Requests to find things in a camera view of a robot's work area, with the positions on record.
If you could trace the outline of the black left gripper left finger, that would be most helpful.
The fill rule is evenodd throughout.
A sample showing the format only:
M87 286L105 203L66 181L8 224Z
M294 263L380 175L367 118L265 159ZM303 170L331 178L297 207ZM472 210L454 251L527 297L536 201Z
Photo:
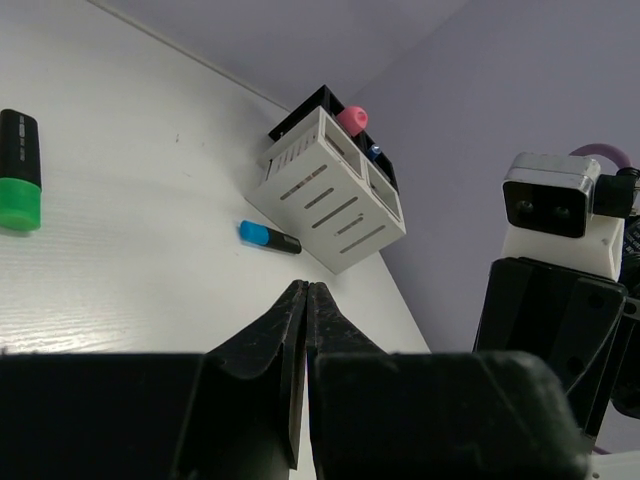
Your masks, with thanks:
M1 359L5 479L285 479L302 416L306 285L207 353Z

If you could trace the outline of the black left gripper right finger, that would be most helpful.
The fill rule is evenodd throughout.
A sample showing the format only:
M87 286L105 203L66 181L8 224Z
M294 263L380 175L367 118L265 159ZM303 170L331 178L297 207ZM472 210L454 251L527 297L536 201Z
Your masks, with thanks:
M583 479L558 378L524 352L389 354L307 294L310 438L321 479Z

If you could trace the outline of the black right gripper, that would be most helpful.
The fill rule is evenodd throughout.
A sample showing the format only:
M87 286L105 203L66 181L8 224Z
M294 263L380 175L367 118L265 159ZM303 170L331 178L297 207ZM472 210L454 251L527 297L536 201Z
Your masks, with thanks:
M560 379L594 440L637 321L619 283L624 222L595 215L580 238L509 226L491 265L474 348L524 351Z

